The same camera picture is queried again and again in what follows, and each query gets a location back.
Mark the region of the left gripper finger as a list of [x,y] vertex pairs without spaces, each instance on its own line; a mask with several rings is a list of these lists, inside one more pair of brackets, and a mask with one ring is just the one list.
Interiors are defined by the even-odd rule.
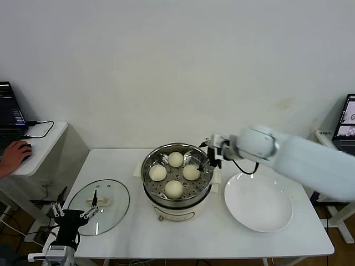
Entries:
[[99,209],[99,207],[97,205],[97,202],[98,202],[97,190],[95,190],[90,210],[82,213],[80,215],[80,218],[91,218],[92,216],[94,216],[97,213],[98,209]]
[[57,196],[57,199],[50,204],[54,217],[63,217],[64,216],[64,212],[63,212],[62,207],[65,202],[64,196],[65,196],[66,191],[67,191],[67,187],[65,187],[62,190],[62,192]]

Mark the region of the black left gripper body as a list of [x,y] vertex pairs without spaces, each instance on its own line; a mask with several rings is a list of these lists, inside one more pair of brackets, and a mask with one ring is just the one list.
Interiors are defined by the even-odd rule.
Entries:
[[79,228],[85,225],[84,211],[65,209],[64,216],[55,219],[59,231],[55,240],[56,244],[79,244]]

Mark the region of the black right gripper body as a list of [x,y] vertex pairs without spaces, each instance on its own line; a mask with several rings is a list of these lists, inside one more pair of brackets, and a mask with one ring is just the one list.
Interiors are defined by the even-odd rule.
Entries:
[[221,168],[221,148],[217,147],[208,147],[207,148],[207,157],[209,159],[209,165],[211,167]]

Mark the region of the person's bare hand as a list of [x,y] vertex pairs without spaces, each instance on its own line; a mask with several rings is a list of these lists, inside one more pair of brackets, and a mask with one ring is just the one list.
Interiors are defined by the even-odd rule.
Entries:
[[5,148],[1,158],[1,178],[19,168],[25,158],[31,157],[32,147],[26,141],[14,141]]

